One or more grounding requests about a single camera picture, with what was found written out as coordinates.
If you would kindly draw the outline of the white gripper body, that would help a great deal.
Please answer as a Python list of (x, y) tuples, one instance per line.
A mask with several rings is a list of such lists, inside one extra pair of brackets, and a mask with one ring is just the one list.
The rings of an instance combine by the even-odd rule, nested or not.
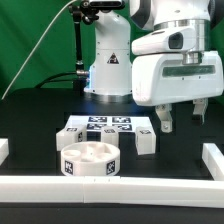
[(140, 106), (157, 106), (222, 94), (223, 68), (216, 51), (205, 52), (199, 65), (182, 62), (182, 54), (137, 57), (132, 66), (134, 101)]

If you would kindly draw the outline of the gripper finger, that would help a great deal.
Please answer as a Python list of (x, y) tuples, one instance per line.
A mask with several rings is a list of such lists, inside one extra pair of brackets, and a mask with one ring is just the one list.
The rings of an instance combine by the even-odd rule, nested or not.
[(155, 108), (156, 114), (161, 122), (161, 131), (164, 133), (170, 133), (172, 131), (172, 105), (162, 104)]
[(201, 99), (194, 99), (194, 110), (192, 115), (192, 120), (197, 124), (203, 124), (205, 121), (205, 113), (208, 107), (208, 99), (201, 98)]

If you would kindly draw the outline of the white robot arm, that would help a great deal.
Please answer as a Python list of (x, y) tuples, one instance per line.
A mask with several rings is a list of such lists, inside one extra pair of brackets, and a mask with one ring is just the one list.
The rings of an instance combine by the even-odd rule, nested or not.
[(173, 103), (193, 101), (193, 117), (203, 121), (208, 99), (224, 91), (222, 61), (209, 44), (215, 0), (129, 0), (130, 20), (114, 12), (120, 5), (87, 0), (99, 20), (86, 94), (154, 106), (166, 133)]

